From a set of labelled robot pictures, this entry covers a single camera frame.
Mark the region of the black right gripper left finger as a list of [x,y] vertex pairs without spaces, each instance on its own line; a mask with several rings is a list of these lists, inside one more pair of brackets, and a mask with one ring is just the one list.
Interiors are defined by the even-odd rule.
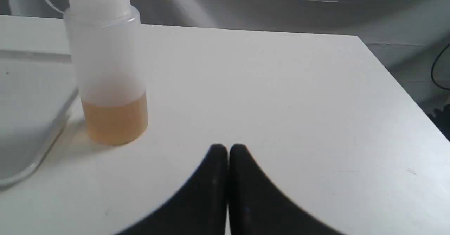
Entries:
[[212,144],[187,182],[122,235],[223,235],[227,217],[228,152]]

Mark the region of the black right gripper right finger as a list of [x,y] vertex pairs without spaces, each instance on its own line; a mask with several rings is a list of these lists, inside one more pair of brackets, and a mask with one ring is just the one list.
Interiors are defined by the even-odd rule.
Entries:
[[265,175],[244,144],[229,156],[232,235],[337,235],[289,200]]

